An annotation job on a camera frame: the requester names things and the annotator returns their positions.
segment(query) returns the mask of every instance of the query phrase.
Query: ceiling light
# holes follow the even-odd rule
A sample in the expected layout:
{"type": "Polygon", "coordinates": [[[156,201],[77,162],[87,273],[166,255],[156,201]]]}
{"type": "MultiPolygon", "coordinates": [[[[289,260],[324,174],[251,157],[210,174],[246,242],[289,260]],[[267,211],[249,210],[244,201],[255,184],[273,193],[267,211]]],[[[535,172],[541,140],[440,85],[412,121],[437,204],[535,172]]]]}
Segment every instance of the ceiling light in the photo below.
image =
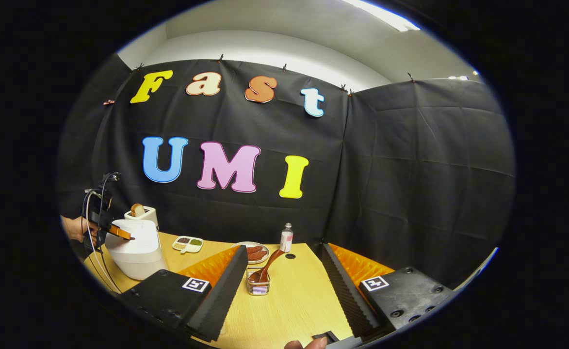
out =
{"type": "Polygon", "coordinates": [[[387,24],[393,26],[396,30],[400,32],[420,30],[420,28],[414,26],[410,21],[406,20],[405,18],[402,18],[397,14],[391,13],[390,11],[386,11],[381,7],[377,7],[375,5],[371,5],[360,0],[342,0],[342,1],[347,2],[355,7],[359,7],[360,9],[368,12],[369,14],[374,15],[380,20],[383,20],[387,24]]]}

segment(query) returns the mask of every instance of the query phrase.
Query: bread slice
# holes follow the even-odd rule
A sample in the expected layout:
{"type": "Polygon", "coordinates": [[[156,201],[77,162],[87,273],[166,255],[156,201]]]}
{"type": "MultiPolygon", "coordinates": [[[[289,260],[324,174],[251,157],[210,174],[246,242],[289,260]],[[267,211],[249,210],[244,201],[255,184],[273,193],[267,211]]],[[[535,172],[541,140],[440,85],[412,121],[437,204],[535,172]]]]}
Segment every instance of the bread slice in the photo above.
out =
{"type": "Polygon", "coordinates": [[[144,206],[142,204],[134,204],[131,206],[131,215],[134,217],[140,217],[146,212],[144,211],[144,206]]]}

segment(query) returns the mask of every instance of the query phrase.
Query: finger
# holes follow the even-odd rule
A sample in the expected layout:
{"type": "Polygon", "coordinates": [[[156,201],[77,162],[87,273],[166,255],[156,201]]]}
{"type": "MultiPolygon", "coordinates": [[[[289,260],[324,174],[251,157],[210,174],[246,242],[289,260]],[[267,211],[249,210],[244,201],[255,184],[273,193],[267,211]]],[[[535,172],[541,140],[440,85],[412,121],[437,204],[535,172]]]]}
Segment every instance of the finger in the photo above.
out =
{"type": "Polygon", "coordinates": [[[94,229],[95,231],[97,230],[97,224],[96,224],[96,223],[93,223],[93,222],[91,222],[91,221],[88,221],[88,226],[89,226],[91,229],[94,229]]]}
{"type": "Polygon", "coordinates": [[[284,349],[304,349],[304,347],[302,347],[302,343],[300,343],[298,340],[293,340],[289,343],[286,343],[284,349]]]}
{"type": "Polygon", "coordinates": [[[325,349],[327,346],[327,337],[321,337],[313,340],[310,344],[306,346],[306,349],[325,349]]]}

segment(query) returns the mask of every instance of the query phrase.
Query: letter u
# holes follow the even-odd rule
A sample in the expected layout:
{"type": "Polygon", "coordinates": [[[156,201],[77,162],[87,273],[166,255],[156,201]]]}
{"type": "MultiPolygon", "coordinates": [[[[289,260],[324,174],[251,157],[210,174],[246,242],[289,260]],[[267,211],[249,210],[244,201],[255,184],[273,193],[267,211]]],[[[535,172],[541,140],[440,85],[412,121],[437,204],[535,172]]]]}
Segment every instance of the letter u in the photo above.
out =
{"type": "Polygon", "coordinates": [[[180,175],[180,165],[183,161],[183,147],[189,143],[183,137],[170,138],[168,144],[172,146],[172,156],[170,158],[170,168],[162,171],[157,167],[157,157],[160,145],[164,140],[160,137],[146,137],[142,140],[144,145],[143,168],[144,174],[151,181],[158,183],[169,183],[177,179],[180,175]]]}

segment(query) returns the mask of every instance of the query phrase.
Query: human hand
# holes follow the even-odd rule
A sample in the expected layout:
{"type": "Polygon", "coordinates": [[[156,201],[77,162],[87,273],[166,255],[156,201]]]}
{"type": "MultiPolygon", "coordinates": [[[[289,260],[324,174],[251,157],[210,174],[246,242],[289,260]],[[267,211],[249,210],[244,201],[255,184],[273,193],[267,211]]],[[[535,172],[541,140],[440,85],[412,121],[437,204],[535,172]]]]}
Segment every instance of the human hand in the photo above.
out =
{"type": "Polygon", "coordinates": [[[286,343],[284,349],[325,349],[327,346],[327,337],[321,337],[309,342],[306,347],[302,347],[302,343],[298,340],[286,343]]]}
{"type": "Polygon", "coordinates": [[[93,222],[89,222],[86,219],[82,220],[82,217],[77,217],[75,219],[69,219],[63,216],[60,216],[62,220],[62,228],[65,229],[67,236],[70,239],[77,240],[79,242],[84,241],[84,232],[87,229],[90,229],[91,232],[91,239],[93,245],[97,243],[97,225],[93,222]]]}

